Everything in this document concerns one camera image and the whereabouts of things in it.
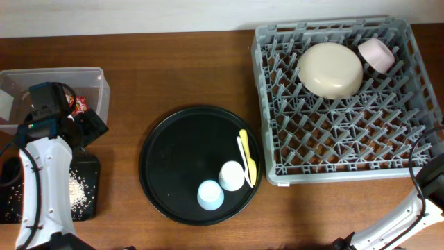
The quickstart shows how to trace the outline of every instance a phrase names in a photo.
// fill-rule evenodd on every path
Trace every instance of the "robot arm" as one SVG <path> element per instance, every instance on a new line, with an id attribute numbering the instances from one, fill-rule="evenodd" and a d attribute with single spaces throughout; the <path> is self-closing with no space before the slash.
<path id="1" fill-rule="evenodd" d="M 420 218 L 422 201 L 417 189 L 413 189 L 397 208 L 375 225 L 361 232 L 352 233 L 346 239 L 337 239 L 333 242 L 333 249 L 394 249 L 424 228 L 444 221 L 444 154 L 426 164 L 416 176 L 416 180 L 425 197 L 424 216 Z"/>
<path id="2" fill-rule="evenodd" d="M 422 217 L 415 227 L 386 249 L 394 249 L 424 228 L 444 221 L 444 217 L 442 216 L 443 210 L 429 199 L 426 199 L 426 202 L 427 216 Z M 354 234 L 350 245 L 356 250 L 382 249 L 388 242 L 395 239 L 396 236 L 416 221 L 418 216 L 420 216 L 421 209 L 422 204 L 418 198 L 418 192 L 413 190 L 395 210 L 379 220 L 375 225 Z"/>
<path id="3" fill-rule="evenodd" d="M 61 83 L 29 88 L 35 111 L 18 126 L 12 144 L 20 149 L 24 170 L 24 209 L 18 249 L 92 249 L 76 237 L 69 202 L 72 152 L 86 147 L 108 131 L 99 116 L 88 110 L 71 117 Z"/>
<path id="4" fill-rule="evenodd" d="M 76 230 L 71 218 L 69 203 L 69 166 L 72 150 L 59 136 L 55 139 L 44 137 L 26 145 L 38 167 L 41 183 L 41 205 L 39 228 L 28 247 L 44 244 L 53 233 L 72 233 Z M 37 208 L 36 179 L 32 162 L 21 150 L 20 158 L 24 167 L 24 209 L 20 234 L 16 248 L 24 245 L 31 234 Z"/>

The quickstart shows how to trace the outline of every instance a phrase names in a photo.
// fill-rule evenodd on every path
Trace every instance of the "gray dish rack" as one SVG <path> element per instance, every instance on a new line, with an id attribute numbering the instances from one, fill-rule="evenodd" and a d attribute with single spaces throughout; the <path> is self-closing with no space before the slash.
<path id="1" fill-rule="evenodd" d="M 364 63 L 361 88 L 328 100 L 298 78 L 310 46 L 357 46 L 378 38 L 394 53 L 387 74 Z M 253 70 L 262 117 L 266 177 L 274 185 L 406 177 L 411 145 L 440 125 L 441 110 L 410 25 L 403 19 L 344 19 L 273 24 L 256 29 Z M 444 152 L 434 134 L 413 153 L 414 172 Z"/>

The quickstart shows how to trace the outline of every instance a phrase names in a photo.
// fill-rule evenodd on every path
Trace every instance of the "white bowl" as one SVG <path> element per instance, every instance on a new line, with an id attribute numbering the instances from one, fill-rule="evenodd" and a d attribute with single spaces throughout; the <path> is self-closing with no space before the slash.
<path id="1" fill-rule="evenodd" d="M 361 61 L 349 48 L 333 42 L 316 44 L 298 61 L 299 79 L 315 95 L 327 99 L 351 97 L 361 86 Z"/>
<path id="2" fill-rule="evenodd" d="M 204 181 L 197 191 L 197 202 L 205 210 L 216 210 L 223 203 L 223 190 L 216 181 Z"/>

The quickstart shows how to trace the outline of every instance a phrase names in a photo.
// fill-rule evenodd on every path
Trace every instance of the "white wall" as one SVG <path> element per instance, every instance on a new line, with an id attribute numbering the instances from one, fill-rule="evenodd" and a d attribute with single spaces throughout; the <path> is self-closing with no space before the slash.
<path id="1" fill-rule="evenodd" d="M 443 0 L 0 0 L 0 38 L 226 31 L 310 19 L 391 15 L 444 22 Z"/>

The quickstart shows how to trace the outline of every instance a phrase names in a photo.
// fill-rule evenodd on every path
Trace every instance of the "black tray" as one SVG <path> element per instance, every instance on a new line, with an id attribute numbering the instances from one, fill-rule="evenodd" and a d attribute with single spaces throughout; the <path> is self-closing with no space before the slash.
<path id="1" fill-rule="evenodd" d="M 257 165 L 257 183 L 247 182 L 235 192 L 224 190 L 222 206 L 201 208 L 197 190 L 205 180 L 218 181 L 222 165 L 236 160 L 244 165 L 236 137 L 248 131 L 251 158 Z M 195 107 L 181 110 L 157 125 L 145 140 L 139 158 L 140 183 L 150 202 L 173 221 L 206 226 L 229 219 L 255 195 L 262 171 L 260 147 L 251 128 L 222 108 Z"/>

